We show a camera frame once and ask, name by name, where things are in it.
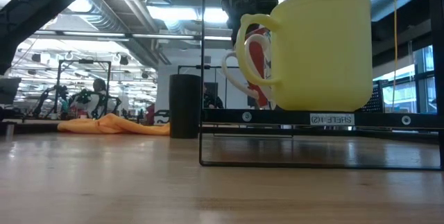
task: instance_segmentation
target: shelf label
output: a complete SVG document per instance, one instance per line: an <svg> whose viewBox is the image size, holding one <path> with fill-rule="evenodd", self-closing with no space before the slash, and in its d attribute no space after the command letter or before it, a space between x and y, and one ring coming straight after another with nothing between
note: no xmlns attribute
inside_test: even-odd
<svg viewBox="0 0 444 224"><path fill-rule="evenodd" d="M310 125L313 126L354 126L354 114L310 114Z"/></svg>

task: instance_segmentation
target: black cylinder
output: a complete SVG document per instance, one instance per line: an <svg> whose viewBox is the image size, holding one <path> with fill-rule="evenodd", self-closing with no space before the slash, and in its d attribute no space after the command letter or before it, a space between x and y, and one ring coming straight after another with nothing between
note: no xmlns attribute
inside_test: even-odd
<svg viewBox="0 0 444 224"><path fill-rule="evenodd" d="M170 137L197 138L201 109L200 97L200 76L175 74L169 77Z"/></svg>

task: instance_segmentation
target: red and white mug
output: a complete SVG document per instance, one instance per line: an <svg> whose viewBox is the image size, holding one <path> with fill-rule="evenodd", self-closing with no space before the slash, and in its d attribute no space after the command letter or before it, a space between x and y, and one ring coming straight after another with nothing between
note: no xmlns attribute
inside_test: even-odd
<svg viewBox="0 0 444 224"><path fill-rule="evenodd" d="M247 62L255 75L264 79L271 76L271 32L261 26L257 30L249 33L246 40L246 55ZM258 86L248 82L248 86L236 80L228 71L227 59L237 58L235 52L227 54L222 59L222 71L227 77L228 81L234 85L238 90L248 96L256 99L260 107L268 105L272 101L271 87Z"/></svg>

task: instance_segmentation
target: yellow fabric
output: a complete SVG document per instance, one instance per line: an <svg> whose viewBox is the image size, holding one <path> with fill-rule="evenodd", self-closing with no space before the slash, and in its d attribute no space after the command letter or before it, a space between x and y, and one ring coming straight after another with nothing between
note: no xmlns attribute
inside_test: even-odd
<svg viewBox="0 0 444 224"><path fill-rule="evenodd" d="M169 123L164 126L142 126L122 119L114 114L107 114L99 120L73 119L59 123L57 129L62 132L80 134L121 134L134 133L143 135L169 135Z"/></svg>

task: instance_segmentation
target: window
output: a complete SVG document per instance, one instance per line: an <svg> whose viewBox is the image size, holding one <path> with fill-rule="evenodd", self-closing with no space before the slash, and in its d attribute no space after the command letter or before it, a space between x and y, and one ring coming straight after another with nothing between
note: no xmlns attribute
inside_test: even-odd
<svg viewBox="0 0 444 224"><path fill-rule="evenodd" d="M427 112L436 113L435 77L427 79Z"/></svg>
<svg viewBox="0 0 444 224"><path fill-rule="evenodd" d="M424 48L424 63L425 63L425 71L434 70L433 46L428 46Z"/></svg>
<svg viewBox="0 0 444 224"><path fill-rule="evenodd" d="M392 112L393 86L384 87L385 112ZM395 89L395 112L416 113L416 86L414 82L396 85Z"/></svg>
<svg viewBox="0 0 444 224"><path fill-rule="evenodd" d="M414 75L415 75L415 65L414 64L410 64L407 67L396 70L396 79L406 78L406 77L410 77L410 76L414 76ZM390 73L387 73L385 75L382 75L380 77L373 79L373 81L377 81L377 80L393 81L394 77L395 77L395 72L392 71Z"/></svg>

